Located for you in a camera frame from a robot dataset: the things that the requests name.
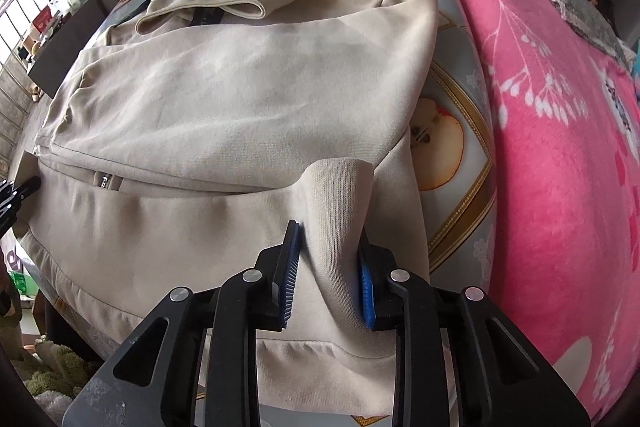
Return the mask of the dark grey low cabinet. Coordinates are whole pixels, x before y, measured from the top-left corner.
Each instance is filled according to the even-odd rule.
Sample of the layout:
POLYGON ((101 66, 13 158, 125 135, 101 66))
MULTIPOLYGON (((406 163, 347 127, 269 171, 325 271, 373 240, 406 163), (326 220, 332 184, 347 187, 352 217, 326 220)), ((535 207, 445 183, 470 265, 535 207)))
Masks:
POLYGON ((38 52, 28 75, 49 98, 54 98, 79 52, 105 17, 100 0, 86 0, 38 52))

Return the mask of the grey green patterned pillow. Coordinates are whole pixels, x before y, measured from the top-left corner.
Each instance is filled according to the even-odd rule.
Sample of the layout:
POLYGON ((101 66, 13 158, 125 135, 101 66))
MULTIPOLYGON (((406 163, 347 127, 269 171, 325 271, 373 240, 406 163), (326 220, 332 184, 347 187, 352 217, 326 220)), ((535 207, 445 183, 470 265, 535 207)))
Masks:
POLYGON ((592 46, 629 68, 626 48, 610 24, 587 0, 550 0, 562 20, 592 46))

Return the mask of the pink floral fleece blanket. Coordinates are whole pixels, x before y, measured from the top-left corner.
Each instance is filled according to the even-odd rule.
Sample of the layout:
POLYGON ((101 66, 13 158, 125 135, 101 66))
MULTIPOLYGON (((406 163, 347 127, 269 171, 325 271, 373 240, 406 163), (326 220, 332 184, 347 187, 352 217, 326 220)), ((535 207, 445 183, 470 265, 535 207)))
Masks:
POLYGON ((492 300, 593 421, 639 367, 639 109, 549 0, 460 0, 497 153, 492 300))

